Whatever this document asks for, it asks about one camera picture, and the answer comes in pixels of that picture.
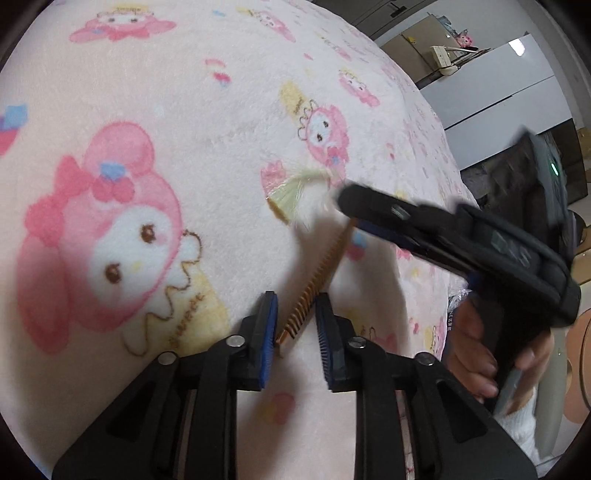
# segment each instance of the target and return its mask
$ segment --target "beige object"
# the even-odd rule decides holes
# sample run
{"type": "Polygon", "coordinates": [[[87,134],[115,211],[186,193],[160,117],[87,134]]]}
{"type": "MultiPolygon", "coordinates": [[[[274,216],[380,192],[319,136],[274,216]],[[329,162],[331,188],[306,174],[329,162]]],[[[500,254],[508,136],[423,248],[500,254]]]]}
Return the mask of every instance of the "beige object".
{"type": "Polygon", "coordinates": [[[423,57],[421,57],[420,53],[417,52],[410,42],[402,35],[398,35],[387,42],[386,45],[382,47],[382,50],[386,52],[415,83],[436,70],[432,68],[423,57]]]}

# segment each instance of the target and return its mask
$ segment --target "bed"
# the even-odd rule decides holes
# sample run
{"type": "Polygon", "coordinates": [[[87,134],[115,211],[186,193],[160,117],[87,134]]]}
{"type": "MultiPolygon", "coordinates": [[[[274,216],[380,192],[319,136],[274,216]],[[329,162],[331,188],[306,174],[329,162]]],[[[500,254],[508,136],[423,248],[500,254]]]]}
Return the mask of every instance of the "bed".
{"type": "MultiPolygon", "coordinates": [[[[473,202],[412,81],[304,0],[55,0],[0,73],[0,169],[0,411],[48,476],[159,352],[207,349],[265,290],[285,319],[344,182],[473,202]]],[[[329,293],[386,350],[440,357],[458,285],[356,232],[329,293]]],[[[355,396],[327,390],[313,322],[239,402],[242,479],[352,478],[355,396]]]]}

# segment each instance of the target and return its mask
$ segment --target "pink toy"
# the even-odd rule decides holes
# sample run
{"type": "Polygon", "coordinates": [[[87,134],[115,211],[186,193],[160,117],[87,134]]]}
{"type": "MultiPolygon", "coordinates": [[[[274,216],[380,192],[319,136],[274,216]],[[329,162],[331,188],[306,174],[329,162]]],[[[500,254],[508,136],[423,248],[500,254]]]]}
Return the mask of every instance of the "pink toy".
{"type": "Polygon", "coordinates": [[[150,35],[172,30],[176,23],[158,20],[152,12],[140,9],[116,9],[102,12],[86,23],[84,28],[70,35],[70,41],[83,43],[108,38],[111,41],[127,37],[149,38],[150,35]]]}
{"type": "Polygon", "coordinates": [[[81,167],[62,159],[53,193],[29,207],[18,305],[43,351],[67,345],[70,322],[114,330],[162,282],[183,229],[178,200],[153,166],[143,129],[110,124],[92,139],[81,167]]]}
{"type": "Polygon", "coordinates": [[[337,175],[337,184],[346,178],[345,164],[349,161],[347,122],[334,105],[320,107],[310,101],[300,118],[298,137],[304,140],[309,152],[320,163],[337,175]]]}
{"type": "Polygon", "coordinates": [[[378,98],[372,95],[367,86],[360,82],[354,75],[347,72],[340,72],[339,82],[351,95],[355,95],[359,98],[361,103],[365,103],[369,106],[379,105],[378,98]]]}
{"type": "Polygon", "coordinates": [[[279,33],[279,35],[283,36],[286,40],[289,40],[290,42],[296,41],[296,38],[291,34],[289,28],[287,28],[285,24],[274,15],[271,15],[264,10],[260,12],[254,11],[253,15],[259,19],[259,22],[279,33]]]}
{"type": "Polygon", "coordinates": [[[468,35],[468,30],[464,30],[456,37],[457,44],[461,48],[471,47],[473,40],[470,35],[468,35]]]}

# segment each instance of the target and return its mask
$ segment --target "cartoon character print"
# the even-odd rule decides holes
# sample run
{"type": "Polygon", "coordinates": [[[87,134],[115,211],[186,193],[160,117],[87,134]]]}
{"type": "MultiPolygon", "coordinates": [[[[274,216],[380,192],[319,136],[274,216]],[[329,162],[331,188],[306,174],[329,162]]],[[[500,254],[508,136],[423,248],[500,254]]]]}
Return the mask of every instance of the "cartoon character print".
{"type": "Polygon", "coordinates": [[[444,317],[439,318],[439,322],[432,328],[425,328],[425,350],[432,353],[441,360],[443,346],[447,333],[447,323],[444,317]]]}
{"type": "Polygon", "coordinates": [[[76,322],[94,332],[121,327],[128,350],[143,355],[150,317],[170,320],[175,313],[178,323],[170,327],[181,331],[167,332],[173,341],[163,348],[179,347],[200,302],[215,314],[196,322],[209,322],[216,337],[225,333],[225,308],[199,269],[191,270],[200,258],[199,237],[183,230],[178,200],[154,171],[154,147],[138,125],[104,127],[81,166],[63,157],[52,194],[29,207],[24,223],[18,305],[44,352],[63,350],[76,322]],[[180,291],[192,312],[178,311],[182,299],[173,294],[180,291]]]}
{"type": "Polygon", "coordinates": [[[369,328],[369,339],[373,343],[377,343],[380,347],[386,350],[389,353],[396,353],[398,351],[398,342],[396,340],[396,335],[390,333],[386,338],[380,338],[376,334],[375,328],[369,328]]]}
{"type": "Polygon", "coordinates": [[[351,95],[356,96],[361,103],[365,103],[371,107],[379,105],[378,98],[372,95],[367,85],[360,82],[354,74],[341,70],[339,73],[339,83],[351,95]]]}
{"type": "Polygon", "coordinates": [[[70,35],[70,41],[84,43],[102,38],[119,41],[127,37],[145,39],[174,27],[175,22],[158,20],[146,7],[119,7],[99,13],[84,28],[70,35]]]}
{"type": "Polygon", "coordinates": [[[17,139],[18,131],[27,123],[27,106],[7,106],[4,116],[0,116],[0,157],[17,139]]]}
{"type": "Polygon", "coordinates": [[[328,38],[326,37],[322,37],[320,36],[320,38],[322,39],[322,41],[328,45],[330,48],[332,48],[335,52],[337,52],[341,58],[344,58],[347,61],[351,61],[351,55],[349,55],[349,53],[343,48],[343,47],[339,47],[338,45],[332,43],[328,38]]]}
{"type": "Polygon", "coordinates": [[[259,22],[261,22],[262,25],[270,28],[276,33],[279,33],[279,35],[281,35],[284,39],[295,43],[296,38],[291,33],[290,29],[287,28],[287,26],[272,13],[266,10],[245,10],[242,8],[238,8],[238,11],[256,18],[259,22]]]}
{"type": "Polygon", "coordinates": [[[300,117],[298,137],[306,142],[312,157],[336,175],[333,184],[340,184],[345,180],[345,164],[349,161],[349,136],[345,117],[337,107],[319,106],[311,100],[300,117]]]}
{"type": "Polygon", "coordinates": [[[382,66],[382,72],[384,72],[386,77],[394,82],[394,84],[403,92],[406,92],[414,87],[414,84],[406,75],[406,73],[393,61],[390,61],[390,65],[388,66],[382,66]]]}

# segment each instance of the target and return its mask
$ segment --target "hand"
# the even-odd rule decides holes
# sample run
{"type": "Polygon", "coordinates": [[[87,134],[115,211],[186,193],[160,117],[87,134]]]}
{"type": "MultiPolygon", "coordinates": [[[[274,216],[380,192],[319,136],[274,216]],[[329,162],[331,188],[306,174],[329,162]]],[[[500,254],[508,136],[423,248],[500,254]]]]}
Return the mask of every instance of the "hand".
{"type": "MultiPolygon", "coordinates": [[[[465,300],[455,311],[453,329],[448,339],[452,350],[447,368],[481,403],[484,398],[499,393],[493,378],[497,364],[491,352],[482,344],[484,325],[470,300],[465,300]]],[[[539,334],[520,353],[515,367],[523,371],[507,413],[523,408],[530,400],[534,387],[540,382],[554,349],[554,335],[550,330],[539,334]]]]}

